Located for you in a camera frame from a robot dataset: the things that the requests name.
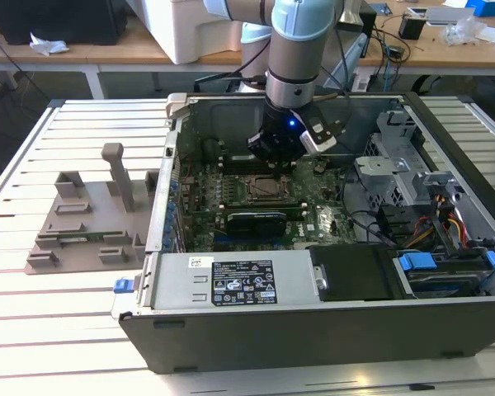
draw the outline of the circuit board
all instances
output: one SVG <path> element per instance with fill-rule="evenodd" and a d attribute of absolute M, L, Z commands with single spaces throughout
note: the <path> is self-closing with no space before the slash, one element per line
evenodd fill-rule
<path fill-rule="evenodd" d="M 188 252 L 305 249 L 312 244 L 355 243 L 352 223 L 340 201 L 344 174 L 314 160 L 298 161 L 289 175 L 225 175 L 207 165 L 181 180 L 183 223 Z M 279 238 L 231 238 L 228 216 L 284 214 Z"/>

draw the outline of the floor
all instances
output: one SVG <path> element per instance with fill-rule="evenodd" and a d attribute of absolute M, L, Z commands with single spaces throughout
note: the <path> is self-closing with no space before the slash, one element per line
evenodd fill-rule
<path fill-rule="evenodd" d="M 150 73 L 106 73 L 102 81 L 109 98 L 165 97 L 171 92 L 190 92 L 197 73 L 162 73 L 161 92 L 155 92 Z M 411 88 L 416 78 L 402 76 L 395 91 Z M 429 89 L 434 78 L 429 78 Z M 51 98 L 90 99 L 87 81 L 81 73 L 37 73 L 33 81 Z M 383 90 L 383 81 L 376 81 L 370 90 Z M 207 92 L 223 92 L 223 82 L 206 84 Z M 469 95 L 495 120 L 495 78 L 444 77 L 436 81 L 427 95 Z M 6 92 L 0 99 L 0 173 L 7 166 L 23 139 L 46 107 L 46 100 L 28 84 L 19 80 L 18 89 Z"/>

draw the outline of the yellow wire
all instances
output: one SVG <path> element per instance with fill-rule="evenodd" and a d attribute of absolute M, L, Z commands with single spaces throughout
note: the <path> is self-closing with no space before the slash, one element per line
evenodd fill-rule
<path fill-rule="evenodd" d="M 408 245 L 406 245 L 406 248 L 410 248 L 412 245 L 415 243 L 418 243 L 422 241 L 424 238 L 428 237 L 432 232 L 434 231 L 434 228 L 430 228 L 427 231 L 425 231 L 422 235 L 420 235 L 418 238 L 414 239 L 412 242 L 410 242 Z"/>
<path fill-rule="evenodd" d="M 460 243 L 464 244 L 464 242 L 462 241 L 462 231 L 460 231 L 460 224 L 456 220 L 453 220 L 453 219 L 448 219 L 448 220 L 450 223 L 453 223 L 456 226 L 456 229 L 459 232 Z"/>

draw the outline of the white plastic bag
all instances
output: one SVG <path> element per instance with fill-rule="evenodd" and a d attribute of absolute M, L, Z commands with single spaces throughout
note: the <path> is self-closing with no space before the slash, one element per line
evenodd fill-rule
<path fill-rule="evenodd" d="M 50 56 L 50 54 L 58 54 L 60 52 L 69 51 L 68 46 L 64 41 L 47 41 L 35 37 L 31 33 L 30 47 L 39 54 Z"/>
<path fill-rule="evenodd" d="M 477 44 L 479 40 L 475 36 L 486 26 L 485 23 L 477 22 L 474 16 L 467 16 L 459 19 L 456 25 L 446 26 L 441 32 L 441 38 L 448 45 Z"/>

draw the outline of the gray plastic stand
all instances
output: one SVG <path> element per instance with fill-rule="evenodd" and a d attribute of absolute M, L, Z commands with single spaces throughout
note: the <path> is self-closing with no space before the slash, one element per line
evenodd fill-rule
<path fill-rule="evenodd" d="M 105 144 L 101 155 L 114 181 L 83 183 L 78 172 L 57 177 L 58 195 L 27 258 L 26 274 L 143 267 L 158 171 L 131 181 L 121 162 L 122 145 Z"/>

